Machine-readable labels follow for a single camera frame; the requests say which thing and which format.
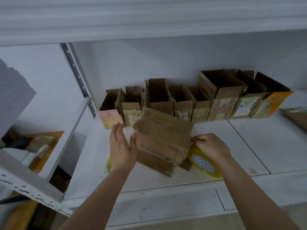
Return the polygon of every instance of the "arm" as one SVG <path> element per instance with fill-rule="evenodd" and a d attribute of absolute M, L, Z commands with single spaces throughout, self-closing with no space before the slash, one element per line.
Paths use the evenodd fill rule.
<path fill-rule="evenodd" d="M 247 230 L 300 229 L 232 158 L 229 147 L 220 138 L 206 134 L 196 136 L 192 141 L 220 168 Z"/>
<path fill-rule="evenodd" d="M 114 125 L 110 134 L 112 170 L 86 201 L 59 228 L 105 229 L 115 201 L 136 162 L 136 138 L 130 137 L 130 146 L 123 133 L 124 124 Z"/>

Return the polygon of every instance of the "left hand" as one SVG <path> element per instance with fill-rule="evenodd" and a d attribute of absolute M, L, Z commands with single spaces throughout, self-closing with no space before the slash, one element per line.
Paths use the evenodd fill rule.
<path fill-rule="evenodd" d="M 120 170 L 130 172 L 135 163 L 137 155 L 136 135 L 130 136 L 130 146 L 123 133 L 125 124 L 117 123 L 113 126 L 110 134 L 110 158 L 112 171 Z"/>

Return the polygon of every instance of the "hand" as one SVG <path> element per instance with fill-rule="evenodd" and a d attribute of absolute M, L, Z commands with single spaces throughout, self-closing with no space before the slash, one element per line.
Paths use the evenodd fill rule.
<path fill-rule="evenodd" d="M 110 134 L 110 157 L 112 171 L 130 172 L 136 162 L 137 148 L 135 133 L 130 136 L 130 146 L 123 133 L 125 124 L 117 123 Z"/>
<path fill-rule="evenodd" d="M 192 141 L 215 163 L 225 157 L 231 157 L 230 148 L 213 133 L 194 136 Z"/>

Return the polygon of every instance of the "white wall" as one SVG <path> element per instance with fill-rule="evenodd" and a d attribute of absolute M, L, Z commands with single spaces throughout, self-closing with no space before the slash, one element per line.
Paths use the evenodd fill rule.
<path fill-rule="evenodd" d="M 196 84 L 200 69 L 259 70 L 292 89 L 307 88 L 307 30 L 75 43 L 98 105 L 104 91 L 167 77 Z"/>
<path fill-rule="evenodd" d="M 0 47 L 36 95 L 14 124 L 20 134 L 64 131 L 83 96 L 58 44 Z M 87 108 L 59 165 L 72 175 L 93 119 Z"/>

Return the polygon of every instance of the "forearm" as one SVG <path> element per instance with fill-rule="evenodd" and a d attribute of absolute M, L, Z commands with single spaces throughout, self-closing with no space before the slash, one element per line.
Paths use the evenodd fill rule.
<path fill-rule="evenodd" d="M 115 201 L 129 173 L 111 171 L 86 201 L 60 227 L 65 229 L 105 229 Z"/>
<path fill-rule="evenodd" d="M 218 162 L 225 184 L 247 230 L 300 229 L 231 156 Z"/>

